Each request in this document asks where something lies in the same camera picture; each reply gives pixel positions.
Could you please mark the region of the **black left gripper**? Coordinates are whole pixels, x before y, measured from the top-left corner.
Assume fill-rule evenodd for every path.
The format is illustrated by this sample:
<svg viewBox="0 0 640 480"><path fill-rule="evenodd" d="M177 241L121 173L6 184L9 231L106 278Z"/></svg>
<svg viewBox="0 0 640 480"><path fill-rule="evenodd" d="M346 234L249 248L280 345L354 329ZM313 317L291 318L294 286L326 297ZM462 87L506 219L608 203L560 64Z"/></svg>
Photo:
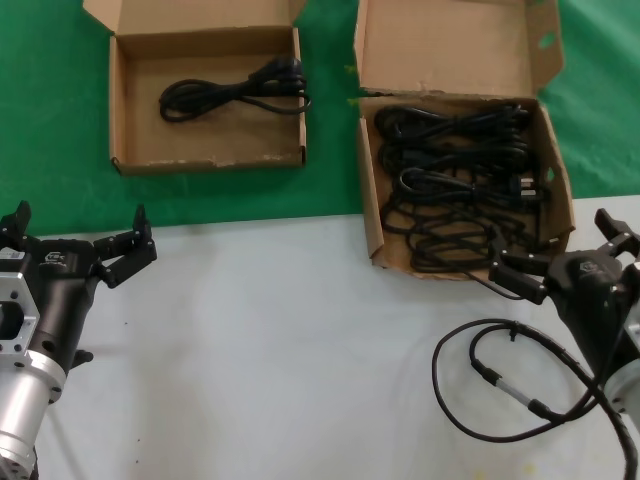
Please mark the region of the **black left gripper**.
<svg viewBox="0 0 640 480"><path fill-rule="evenodd" d="M25 200L13 213L3 216L0 247L31 251L38 266L39 320L29 349L63 369L71 369L98 277L109 288L116 288L157 259L151 224L140 204L128 232L98 239L93 245L71 239L36 244L36 238L26 233L31 216Z"/></svg>

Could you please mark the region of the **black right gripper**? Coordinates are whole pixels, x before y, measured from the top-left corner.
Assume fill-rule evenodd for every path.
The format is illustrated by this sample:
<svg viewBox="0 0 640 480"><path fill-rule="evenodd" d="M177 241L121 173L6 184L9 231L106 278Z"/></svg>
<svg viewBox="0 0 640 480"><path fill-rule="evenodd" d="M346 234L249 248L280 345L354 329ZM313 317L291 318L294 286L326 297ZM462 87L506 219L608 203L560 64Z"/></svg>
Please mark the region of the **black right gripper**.
<svg viewBox="0 0 640 480"><path fill-rule="evenodd" d="M569 329L599 385L629 363L629 339L623 330L629 313L622 264L629 253L639 260L640 239L627 223L598 209L594 223L605 237L595 250L556 256L510 252L496 227L488 232L492 263L489 280L517 297L540 305L548 296ZM547 288L542 280L547 274Z"/></svg>

